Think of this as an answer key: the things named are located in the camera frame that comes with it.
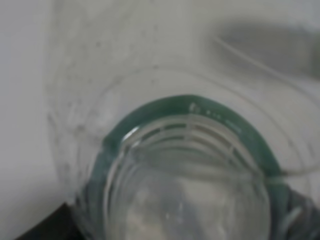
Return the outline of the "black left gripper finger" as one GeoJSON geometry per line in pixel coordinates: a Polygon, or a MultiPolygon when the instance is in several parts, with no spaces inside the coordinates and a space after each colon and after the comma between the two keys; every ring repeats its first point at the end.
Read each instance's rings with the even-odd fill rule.
{"type": "Polygon", "coordinates": [[[17,240],[82,240],[83,235],[76,226],[70,209],[61,205],[50,216],[28,230],[17,240]]]}

